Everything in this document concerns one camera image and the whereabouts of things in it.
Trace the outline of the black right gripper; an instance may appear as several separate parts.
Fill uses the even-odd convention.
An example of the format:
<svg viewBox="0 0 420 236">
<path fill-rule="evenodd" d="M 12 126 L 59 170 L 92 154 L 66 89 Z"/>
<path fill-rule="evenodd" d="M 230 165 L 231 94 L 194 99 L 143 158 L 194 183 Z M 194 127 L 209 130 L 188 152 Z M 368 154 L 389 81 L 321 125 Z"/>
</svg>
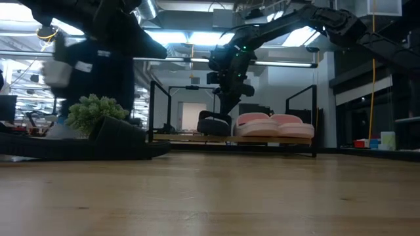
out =
<svg viewBox="0 0 420 236">
<path fill-rule="evenodd" d="M 244 83 L 249 63 L 255 59 L 253 50 L 238 46 L 217 47 L 210 51 L 207 59 L 211 70 L 207 74 L 207 84 L 220 88 L 220 92 L 215 93 L 219 98 L 219 113 L 230 113 L 241 102 L 241 95 L 254 95 L 255 89 Z"/>
</svg>

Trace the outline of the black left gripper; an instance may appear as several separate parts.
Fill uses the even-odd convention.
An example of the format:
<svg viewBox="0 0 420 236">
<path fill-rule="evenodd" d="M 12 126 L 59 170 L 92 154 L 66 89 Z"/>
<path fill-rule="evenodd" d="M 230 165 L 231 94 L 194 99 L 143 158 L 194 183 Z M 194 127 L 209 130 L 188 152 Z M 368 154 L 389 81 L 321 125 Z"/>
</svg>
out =
<svg viewBox="0 0 420 236">
<path fill-rule="evenodd" d="M 133 110 L 135 76 L 133 59 L 112 51 L 98 41 L 86 39 L 66 47 L 61 61 L 43 63 L 44 82 L 53 94 L 64 98 L 60 115 L 68 117 L 70 98 L 95 94 L 115 98 L 130 115 Z"/>
</svg>

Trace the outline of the black rubber slide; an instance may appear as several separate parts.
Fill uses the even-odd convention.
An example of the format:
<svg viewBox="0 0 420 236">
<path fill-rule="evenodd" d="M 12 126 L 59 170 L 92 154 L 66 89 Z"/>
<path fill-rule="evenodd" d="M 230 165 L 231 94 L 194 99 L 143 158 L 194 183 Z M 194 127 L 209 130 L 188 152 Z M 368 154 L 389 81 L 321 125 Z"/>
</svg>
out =
<svg viewBox="0 0 420 236">
<path fill-rule="evenodd" d="M 50 140 L 0 132 L 0 154 L 43 160 L 149 160 L 170 150 L 170 142 L 147 142 L 146 131 L 110 116 L 102 116 L 85 140 Z"/>
<path fill-rule="evenodd" d="M 203 110 L 199 113 L 197 131 L 210 136 L 230 136 L 232 118 L 229 115 Z"/>
</svg>

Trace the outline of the pink rubber slide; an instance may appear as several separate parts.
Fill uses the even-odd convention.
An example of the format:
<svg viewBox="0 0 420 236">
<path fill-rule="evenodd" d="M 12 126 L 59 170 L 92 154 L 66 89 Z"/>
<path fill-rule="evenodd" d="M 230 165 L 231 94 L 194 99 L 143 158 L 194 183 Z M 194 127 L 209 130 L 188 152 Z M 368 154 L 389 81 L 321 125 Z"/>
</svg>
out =
<svg viewBox="0 0 420 236">
<path fill-rule="evenodd" d="M 276 137 L 279 123 L 265 113 L 244 113 L 238 116 L 233 128 L 234 136 Z"/>
<path fill-rule="evenodd" d="M 275 114 L 271 120 L 278 122 L 278 134 L 281 137 L 312 139 L 315 134 L 314 126 L 303 123 L 301 118 L 294 115 Z"/>
</svg>

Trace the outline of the small green potted plant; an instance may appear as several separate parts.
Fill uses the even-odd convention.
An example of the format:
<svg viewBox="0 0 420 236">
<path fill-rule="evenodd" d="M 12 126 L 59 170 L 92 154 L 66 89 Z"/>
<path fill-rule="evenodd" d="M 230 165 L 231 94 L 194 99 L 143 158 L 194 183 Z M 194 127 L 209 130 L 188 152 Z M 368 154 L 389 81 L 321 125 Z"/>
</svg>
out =
<svg viewBox="0 0 420 236">
<path fill-rule="evenodd" d="M 95 94 L 90 94 L 88 97 L 82 96 L 78 103 L 69 107 L 65 124 L 86 136 L 91 133 L 96 122 L 105 115 L 122 120 L 129 115 L 129 112 L 114 98 L 106 96 L 99 98 Z"/>
</svg>

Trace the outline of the long ceiling light tube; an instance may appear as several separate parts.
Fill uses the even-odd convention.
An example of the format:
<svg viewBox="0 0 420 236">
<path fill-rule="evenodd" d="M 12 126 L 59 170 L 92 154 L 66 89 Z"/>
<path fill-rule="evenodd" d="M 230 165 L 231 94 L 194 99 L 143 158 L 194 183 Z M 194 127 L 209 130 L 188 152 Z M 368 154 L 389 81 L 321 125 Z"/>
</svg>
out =
<svg viewBox="0 0 420 236">
<path fill-rule="evenodd" d="M 169 57 L 164 59 L 159 58 L 133 58 L 133 60 L 138 61 L 148 61 L 148 62 L 184 62 L 184 63 L 209 63 L 209 60 L 206 58 L 177 58 Z M 250 66 L 272 66 L 272 67 L 286 67 L 286 68 L 317 68 L 318 64 L 315 63 L 300 63 L 300 62 L 282 62 L 282 61 L 262 61 L 262 60 L 251 60 L 249 62 Z"/>
</svg>

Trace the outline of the dark computer monitor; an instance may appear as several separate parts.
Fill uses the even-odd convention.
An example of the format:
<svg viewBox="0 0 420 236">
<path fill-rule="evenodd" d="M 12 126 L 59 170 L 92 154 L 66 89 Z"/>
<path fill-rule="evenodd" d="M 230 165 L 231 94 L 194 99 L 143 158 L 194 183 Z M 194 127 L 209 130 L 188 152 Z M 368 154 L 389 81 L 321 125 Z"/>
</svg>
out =
<svg viewBox="0 0 420 236">
<path fill-rule="evenodd" d="M 0 95 L 0 121 L 13 121 L 16 115 L 17 96 Z"/>
</svg>

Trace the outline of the pale green box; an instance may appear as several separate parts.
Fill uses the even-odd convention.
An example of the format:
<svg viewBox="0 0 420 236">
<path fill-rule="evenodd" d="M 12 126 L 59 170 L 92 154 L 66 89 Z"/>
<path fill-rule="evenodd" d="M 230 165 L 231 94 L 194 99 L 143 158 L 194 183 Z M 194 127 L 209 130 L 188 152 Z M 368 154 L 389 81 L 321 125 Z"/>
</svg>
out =
<svg viewBox="0 0 420 236">
<path fill-rule="evenodd" d="M 393 131 L 381 132 L 380 150 L 395 151 L 396 150 L 396 134 Z"/>
</svg>

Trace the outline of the wooden shelf black metal frame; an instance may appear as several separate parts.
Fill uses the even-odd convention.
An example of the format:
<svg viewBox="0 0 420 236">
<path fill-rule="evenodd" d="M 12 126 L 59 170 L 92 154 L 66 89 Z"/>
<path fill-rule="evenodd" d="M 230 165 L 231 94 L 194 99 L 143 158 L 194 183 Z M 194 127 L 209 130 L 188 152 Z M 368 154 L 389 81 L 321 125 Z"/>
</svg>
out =
<svg viewBox="0 0 420 236">
<path fill-rule="evenodd" d="M 206 136 L 206 135 L 181 135 L 181 134 L 158 134 L 154 128 L 154 110 L 155 110 L 155 93 L 158 88 L 167 97 L 167 125 L 171 122 L 171 105 L 172 97 L 168 91 L 166 91 L 156 81 L 150 83 L 150 105 L 149 105 L 149 121 L 148 121 L 148 141 L 166 140 L 170 142 L 181 142 L 183 145 L 177 146 L 177 149 L 192 150 L 194 148 L 187 147 L 187 142 L 195 143 L 258 143 L 258 144 L 269 144 L 277 143 L 284 144 L 285 147 L 272 147 L 272 152 L 278 153 L 306 153 L 310 154 L 310 157 L 316 158 L 318 154 L 318 146 L 316 136 L 313 139 L 308 138 L 290 138 L 290 137 L 254 137 L 254 136 Z"/>
</svg>

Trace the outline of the black background rig frame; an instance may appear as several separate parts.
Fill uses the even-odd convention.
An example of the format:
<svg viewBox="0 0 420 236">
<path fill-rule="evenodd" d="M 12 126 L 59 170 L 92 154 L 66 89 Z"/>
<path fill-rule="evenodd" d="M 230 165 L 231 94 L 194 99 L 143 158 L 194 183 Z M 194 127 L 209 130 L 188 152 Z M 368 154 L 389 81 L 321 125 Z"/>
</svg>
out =
<svg viewBox="0 0 420 236">
<path fill-rule="evenodd" d="M 214 89 L 216 89 L 216 88 L 213 88 L 213 87 L 200 87 L 200 86 L 197 86 L 197 85 L 186 85 L 186 86 L 169 86 L 168 87 L 168 93 L 170 94 L 170 95 L 172 95 L 171 94 L 171 90 L 172 89 L 186 89 L 186 90 L 211 90 L 211 91 L 213 91 Z M 210 97 L 213 97 L 213 112 L 215 112 L 215 96 L 216 95 L 210 95 Z"/>
</svg>

